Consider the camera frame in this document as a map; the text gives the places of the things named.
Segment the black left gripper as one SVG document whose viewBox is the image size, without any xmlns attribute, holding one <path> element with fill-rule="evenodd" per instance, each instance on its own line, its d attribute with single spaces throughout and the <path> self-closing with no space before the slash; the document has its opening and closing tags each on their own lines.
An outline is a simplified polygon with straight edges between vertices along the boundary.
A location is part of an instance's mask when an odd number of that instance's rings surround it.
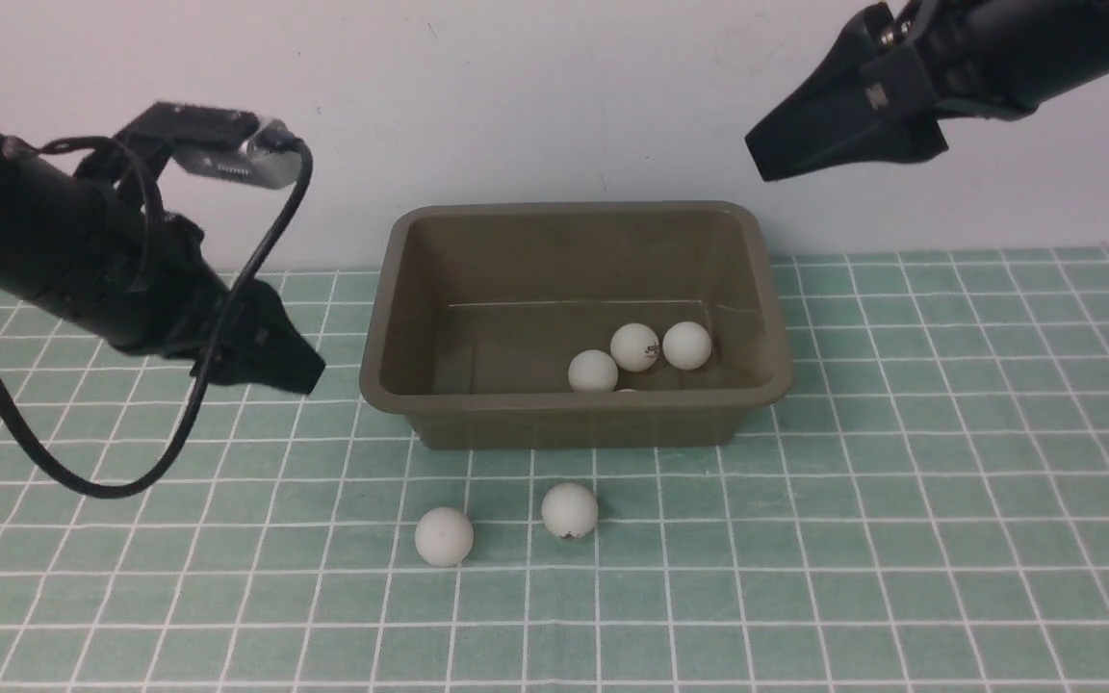
<svg viewBox="0 0 1109 693">
<path fill-rule="evenodd" d="M 212 329 L 227 330 L 207 383 L 258 383 L 308 396 L 325 361 L 295 328 L 269 282 L 228 286 L 201 254 L 203 233 L 167 214 L 159 177 L 173 149 L 94 144 L 74 174 L 35 152 L 0 161 L 0 289 L 35 304 L 129 355 L 193 359 L 197 377 Z"/>
</svg>

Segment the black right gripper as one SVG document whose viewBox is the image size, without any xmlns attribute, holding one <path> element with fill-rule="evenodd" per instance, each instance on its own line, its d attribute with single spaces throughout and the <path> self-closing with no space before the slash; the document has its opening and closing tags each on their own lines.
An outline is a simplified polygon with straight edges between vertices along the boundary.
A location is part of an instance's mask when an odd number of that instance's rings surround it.
<svg viewBox="0 0 1109 693">
<path fill-rule="evenodd" d="M 920 67 L 872 69 L 891 51 Z M 918 164 L 949 147 L 933 113 L 1017 121 L 1105 75 L 1109 1 L 910 1 L 896 17 L 872 3 L 745 146 L 766 183 L 846 164 Z"/>
</svg>

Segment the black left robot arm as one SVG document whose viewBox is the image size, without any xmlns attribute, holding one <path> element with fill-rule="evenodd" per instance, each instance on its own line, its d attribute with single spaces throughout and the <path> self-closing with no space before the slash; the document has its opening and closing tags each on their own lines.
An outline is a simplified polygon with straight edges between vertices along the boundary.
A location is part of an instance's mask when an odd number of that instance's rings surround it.
<svg viewBox="0 0 1109 693">
<path fill-rule="evenodd" d="M 190 175 L 289 188 L 268 253 L 309 184 L 313 162 L 289 128 L 250 111 L 159 101 L 114 136 L 65 137 L 87 150 L 74 172 L 0 131 L 0 291 L 129 356 L 212 363 L 210 383 L 308 395 L 325 361 L 279 293 L 243 272 L 228 288 L 203 258 L 204 234 L 167 212 L 167 163 Z"/>
</svg>

